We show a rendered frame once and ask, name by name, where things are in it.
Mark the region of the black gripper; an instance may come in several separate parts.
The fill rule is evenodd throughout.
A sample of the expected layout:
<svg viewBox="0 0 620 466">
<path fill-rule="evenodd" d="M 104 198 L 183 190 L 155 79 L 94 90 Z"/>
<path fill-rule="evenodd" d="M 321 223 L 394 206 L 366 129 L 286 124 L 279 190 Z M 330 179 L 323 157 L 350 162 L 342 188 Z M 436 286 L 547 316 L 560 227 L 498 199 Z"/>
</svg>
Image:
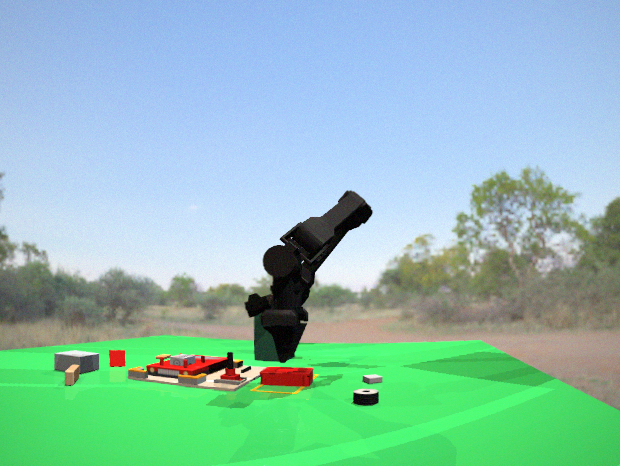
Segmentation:
<svg viewBox="0 0 620 466">
<path fill-rule="evenodd" d="M 278 310 L 264 311 L 261 325 L 273 336 L 279 363 L 285 364 L 288 356 L 295 356 L 307 325 L 300 321 L 308 321 L 308 312 L 302 307 L 302 281 L 272 281 L 271 288 Z"/>
</svg>

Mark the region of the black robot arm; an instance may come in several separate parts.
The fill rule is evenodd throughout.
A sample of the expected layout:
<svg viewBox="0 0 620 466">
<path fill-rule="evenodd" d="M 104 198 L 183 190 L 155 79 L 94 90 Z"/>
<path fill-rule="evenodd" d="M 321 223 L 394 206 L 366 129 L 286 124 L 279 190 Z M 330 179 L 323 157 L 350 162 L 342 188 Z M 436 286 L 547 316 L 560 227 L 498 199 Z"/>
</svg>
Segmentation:
<svg viewBox="0 0 620 466">
<path fill-rule="evenodd" d="M 299 222 L 279 239 L 284 246 L 272 246 L 263 255 L 263 268 L 272 281 L 302 281 L 302 305 L 309 297 L 319 267 L 347 232 L 365 224 L 373 212 L 353 190 L 347 190 L 338 202 L 321 217 Z M 263 297 L 258 293 L 249 295 L 244 304 L 249 317 L 278 310 L 276 291 L 271 288 L 271 294 Z"/>
</svg>

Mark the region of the black toy tyre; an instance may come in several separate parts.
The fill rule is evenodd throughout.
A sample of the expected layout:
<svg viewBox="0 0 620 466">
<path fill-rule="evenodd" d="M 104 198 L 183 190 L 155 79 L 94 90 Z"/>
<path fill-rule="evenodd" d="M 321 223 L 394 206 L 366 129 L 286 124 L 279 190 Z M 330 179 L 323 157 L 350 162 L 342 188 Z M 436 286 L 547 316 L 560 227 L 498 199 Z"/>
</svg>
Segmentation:
<svg viewBox="0 0 620 466">
<path fill-rule="evenodd" d="M 353 403 L 369 406 L 379 403 L 379 391 L 376 389 L 356 389 L 353 391 Z"/>
</svg>

